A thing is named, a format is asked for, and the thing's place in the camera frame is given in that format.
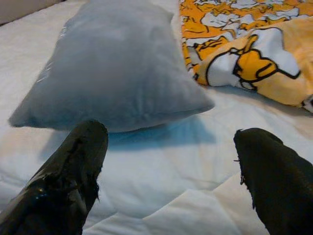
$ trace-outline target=cartoon print blanket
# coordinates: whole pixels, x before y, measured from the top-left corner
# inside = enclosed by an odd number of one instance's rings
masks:
[[[182,49],[202,85],[313,112],[313,0],[180,0]]]

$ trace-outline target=blanket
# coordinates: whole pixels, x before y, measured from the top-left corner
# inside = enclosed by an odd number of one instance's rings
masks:
[[[202,85],[313,112],[313,0],[181,0],[182,49]]]

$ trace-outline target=gray pillow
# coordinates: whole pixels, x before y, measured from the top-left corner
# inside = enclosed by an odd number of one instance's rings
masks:
[[[12,126],[70,130],[96,119],[131,131],[214,104],[187,73],[172,15],[148,0],[91,0],[64,26]]]

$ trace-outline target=bedding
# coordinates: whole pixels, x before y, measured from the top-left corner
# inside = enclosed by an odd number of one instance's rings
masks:
[[[203,85],[313,112],[311,0],[182,0],[185,63]]]
[[[174,13],[177,0],[153,0]],[[12,128],[7,120],[52,55],[64,23],[84,4],[68,0],[0,27],[0,211],[68,132]],[[129,133],[109,134],[99,201],[84,235],[268,235],[240,185],[233,136],[259,127],[313,162],[308,112],[233,87],[206,88],[214,109]]]
[[[64,25],[10,123],[71,130],[96,119],[124,132],[210,110],[175,47],[171,18],[148,1],[91,0]]]

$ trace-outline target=white comforter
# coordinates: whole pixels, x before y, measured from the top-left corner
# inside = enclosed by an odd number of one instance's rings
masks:
[[[53,52],[63,24],[85,1],[69,0],[0,27],[0,210],[67,133],[11,128],[7,119]],[[178,0],[154,0],[175,13]],[[313,162],[305,111],[236,88],[210,88],[216,107],[164,126],[110,135],[100,200],[85,235],[266,235],[240,185],[233,135],[264,128]]]

